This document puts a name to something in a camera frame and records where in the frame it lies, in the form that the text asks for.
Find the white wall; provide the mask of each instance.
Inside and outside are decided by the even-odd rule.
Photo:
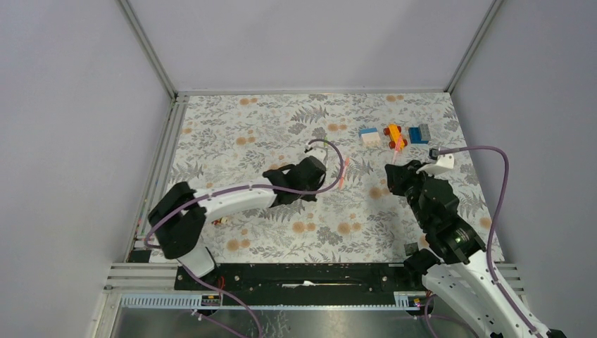
[[[169,99],[115,1],[0,8],[0,336],[80,338]]]
[[[132,0],[182,91],[443,89],[491,0]]]
[[[453,99],[468,144],[510,157],[498,232],[533,311],[568,337],[594,337],[597,2],[507,1]],[[500,157],[473,157],[495,205]]]

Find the gray square object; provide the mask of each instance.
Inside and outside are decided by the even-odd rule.
[[[429,132],[427,123],[419,125],[419,130],[421,131],[421,141],[431,141],[431,133]]]

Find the toy car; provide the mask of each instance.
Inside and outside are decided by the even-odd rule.
[[[404,137],[402,137],[402,135],[400,134],[401,131],[402,131],[402,128],[400,128],[398,125],[395,125],[395,124],[390,124],[388,126],[388,128],[384,128],[384,135],[390,136],[391,141],[390,141],[390,143],[388,143],[388,145],[390,146],[391,149],[395,149],[396,144],[399,141],[401,141],[401,145],[398,148],[398,150],[404,149],[404,147],[408,144],[406,139],[404,139]]]

